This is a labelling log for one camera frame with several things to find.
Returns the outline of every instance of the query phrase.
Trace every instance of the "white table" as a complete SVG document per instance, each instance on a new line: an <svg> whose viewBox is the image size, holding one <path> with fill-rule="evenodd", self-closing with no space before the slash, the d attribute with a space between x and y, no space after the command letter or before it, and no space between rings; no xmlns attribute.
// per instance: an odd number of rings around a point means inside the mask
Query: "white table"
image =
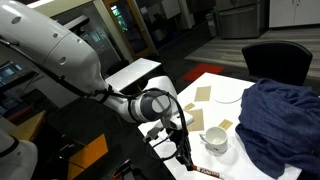
<svg viewBox="0 0 320 180"><path fill-rule="evenodd" d="M235 127L239 123L238 116L241 112L241 99L239 98L243 90L252 85L253 83L251 82L205 73L178 95L178 100L182 108L189 103L193 103L195 107L191 110L203 109L205 130L212 126L218 126L224 119L233 122L232 126L227 130L229 148L226 153L220 156L214 155L213 152L207 150L205 143L200 140L199 133L204 133L205 131L193 131L189 133L192 160L196 166L220 172L225 175L226 179L272 179L261 172L251 162L244 149L243 143L235 132ZM210 101L194 102L197 87L204 86L211 86ZM236 99L239 100L232 103L221 103L224 99L230 102ZM156 122L142 124L139 126L139 129L146 135L155 123ZM151 142L151 145L159 142L159 139ZM175 149L175 145L172 142L165 142L157 146L155 151L160 157L167 157L171 155ZM165 165L177 180L214 179L199 172L188 172L175 158L166 161ZM286 165L285 173L279 179L297 179L300 173L301 169Z"/></svg>
<svg viewBox="0 0 320 180"><path fill-rule="evenodd" d="M121 91L160 65L161 63L140 58L105 81L111 84L114 89Z"/></svg>

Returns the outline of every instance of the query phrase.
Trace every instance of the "gray carpet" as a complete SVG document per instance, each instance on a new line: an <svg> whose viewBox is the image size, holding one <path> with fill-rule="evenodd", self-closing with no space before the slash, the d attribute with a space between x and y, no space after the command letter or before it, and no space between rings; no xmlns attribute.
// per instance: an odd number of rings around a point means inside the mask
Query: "gray carpet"
<svg viewBox="0 0 320 180"><path fill-rule="evenodd" d="M319 27L269 30L258 39L224 40L217 37L188 55L186 59L246 68L241 49L256 42L268 40L287 40L306 47L313 54L308 76L320 78Z"/></svg>

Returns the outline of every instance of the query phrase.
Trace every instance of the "cabinet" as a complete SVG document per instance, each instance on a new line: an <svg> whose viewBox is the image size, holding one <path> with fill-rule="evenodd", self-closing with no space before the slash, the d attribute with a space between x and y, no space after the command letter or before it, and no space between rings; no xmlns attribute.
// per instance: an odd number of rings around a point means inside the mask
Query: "cabinet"
<svg viewBox="0 0 320 180"><path fill-rule="evenodd" d="M270 0L269 27L320 23L320 0Z"/></svg>

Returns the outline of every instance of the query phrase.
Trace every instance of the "refrigerator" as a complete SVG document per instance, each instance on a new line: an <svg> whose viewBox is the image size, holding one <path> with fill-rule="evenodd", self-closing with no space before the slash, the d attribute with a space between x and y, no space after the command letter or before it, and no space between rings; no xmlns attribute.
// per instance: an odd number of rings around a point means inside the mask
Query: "refrigerator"
<svg viewBox="0 0 320 180"><path fill-rule="evenodd" d="M216 0L220 36L257 38L268 27L268 0Z"/></svg>

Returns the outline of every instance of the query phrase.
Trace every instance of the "tan coaster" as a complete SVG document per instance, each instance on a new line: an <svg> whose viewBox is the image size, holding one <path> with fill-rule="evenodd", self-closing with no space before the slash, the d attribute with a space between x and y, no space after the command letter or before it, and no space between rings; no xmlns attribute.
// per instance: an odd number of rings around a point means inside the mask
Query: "tan coaster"
<svg viewBox="0 0 320 180"><path fill-rule="evenodd" d="M191 116L193 116L193 123L188 125L188 131L202 131L204 130L203 125L203 112L202 109L187 111Z"/></svg>
<svg viewBox="0 0 320 180"><path fill-rule="evenodd" d="M228 130L231 125L232 125L232 122L225 119L219 124L219 127L223 128L224 130Z"/></svg>
<svg viewBox="0 0 320 180"><path fill-rule="evenodd" d="M185 107L184 107L184 109L183 110L185 110L185 111L189 111L191 108L193 108L195 105L194 104L192 104L192 103L189 103L188 105L186 105Z"/></svg>
<svg viewBox="0 0 320 180"><path fill-rule="evenodd" d="M211 86L198 87L194 101L209 101Z"/></svg>

